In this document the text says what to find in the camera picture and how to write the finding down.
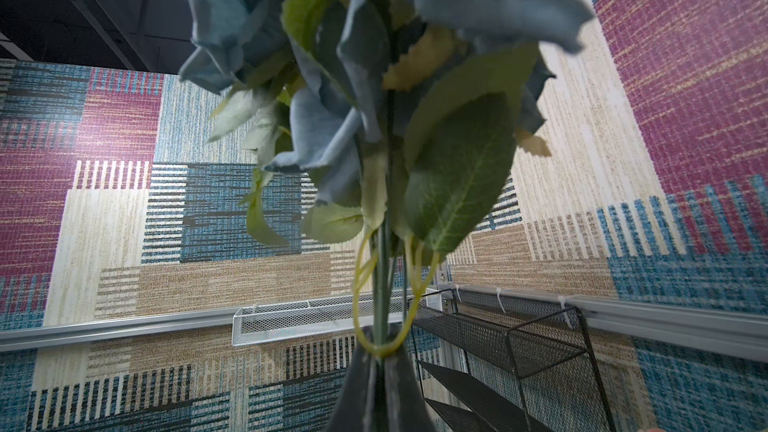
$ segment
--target white wire tray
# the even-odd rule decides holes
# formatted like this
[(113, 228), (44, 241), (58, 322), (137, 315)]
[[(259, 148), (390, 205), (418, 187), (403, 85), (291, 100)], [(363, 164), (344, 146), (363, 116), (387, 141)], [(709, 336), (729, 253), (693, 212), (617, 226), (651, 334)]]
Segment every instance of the white wire tray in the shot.
[[(439, 295), (425, 300), (439, 301)], [(389, 301), (389, 323), (402, 322), (402, 291), (392, 291)], [(373, 324), (373, 296), (360, 294), (360, 325)], [(235, 313), (232, 345), (264, 344), (316, 334), (329, 334), (354, 329), (352, 296), (314, 298), (281, 304), (243, 307)]]

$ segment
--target patchwork carpet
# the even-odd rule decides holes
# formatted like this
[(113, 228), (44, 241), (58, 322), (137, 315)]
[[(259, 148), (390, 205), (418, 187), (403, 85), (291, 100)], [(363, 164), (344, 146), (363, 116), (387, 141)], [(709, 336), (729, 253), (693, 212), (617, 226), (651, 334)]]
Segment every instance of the patchwork carpet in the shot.
[[(584, 52), (543, 47), (553, 156), (517, 154), (444, 279), (768, 314), (768, 0), (587, 1)], [(349, 290), (360, 239), (301, 237), (307, 177), (265, 192), (289, 245), (244, 233), (254, 160), (245, 130), (206, 144), (219, 100), (175, 76), (0, 60), (2, 329)], [(316, 427), (327, 410), (302, 394), (331, 399), (351, 337), (232, 349), (229, 333), (0, 354), (0, 429)], [(593, 342), (621, 430), (768, 427), (765, 364)]]

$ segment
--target ceiling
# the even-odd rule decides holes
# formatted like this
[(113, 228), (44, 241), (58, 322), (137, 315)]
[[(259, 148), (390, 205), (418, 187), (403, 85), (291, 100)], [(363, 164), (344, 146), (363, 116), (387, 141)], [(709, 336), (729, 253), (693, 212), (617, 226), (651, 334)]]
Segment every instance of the ceiling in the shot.
[(0, 33), (36, 61), (176, 73), (194, 50), (189, 7), (147, 0), (142, 26), (142, 2), (0, 0)]

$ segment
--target yellow plastic loop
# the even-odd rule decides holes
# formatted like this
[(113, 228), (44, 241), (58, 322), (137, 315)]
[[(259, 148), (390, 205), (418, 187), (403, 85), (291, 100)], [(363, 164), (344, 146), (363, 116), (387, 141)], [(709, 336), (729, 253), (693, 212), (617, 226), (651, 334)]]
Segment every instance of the yellow plastic loop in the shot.
[(358, 256), (355, 260), (355, 278), (352, 282), (352, 322), (355, 325), (355, 335), (357, 336), (360, 345), (363, 346), (365, 350), (368, 350), (371, 355), (378, 358), (384, 358), (397, 350), (402, 342), (406, 340), (408, 331), (410, 331), (413, 320), (416, 318), (418, 305), (422, 300), (424, 291), (435, 276), (435, 271), (440, 263), (440, 255), (437, 253), (432, 254), (429, 273), (427, 274), (426, 279), (422, 280), (422, 252), (424, 250), (424, 244), (422, 242), (418, 243), (416, 247), (416, 263), (413, 263), (413, 257), (411, 255), (413, 240), (412, 237), (408, 237), (406, 240), (406, 273), (408, 274), (408, 280), (411, 281), (413, 287), (413, 302), (411, 303), (411, 307), (408, 308), (408, 316), (400, 328), (398, 335), (387, 344), (374, 344), (368, 340), (368, 337), (366, 337), (360, 327), (360, 289), (368, 281), (368, 278), (379, 261), (379, 255), (374, 252), (371, 254), (370, 260), (360, 267), (363, 247), (368, 243), (372, 234), (373, 231), (370, 231), (370, 233), (366, 235), (366, 240), (360, 245), (360, 248), (357, 251)]

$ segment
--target black wire rack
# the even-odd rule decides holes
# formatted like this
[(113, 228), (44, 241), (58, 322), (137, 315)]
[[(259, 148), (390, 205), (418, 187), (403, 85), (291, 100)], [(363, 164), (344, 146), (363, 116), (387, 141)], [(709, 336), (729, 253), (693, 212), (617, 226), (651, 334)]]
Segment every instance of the black wire rack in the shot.
[(450, 293), (450, 312), (422, 301), (413, 324), (458, 347), (466, 372), (422, 360), (417, 367), (420, 380), (427, 371), (466, 406), (427, 399), (454, 432), (616, 431), (581, 310), (500, 294), (439, 293)]

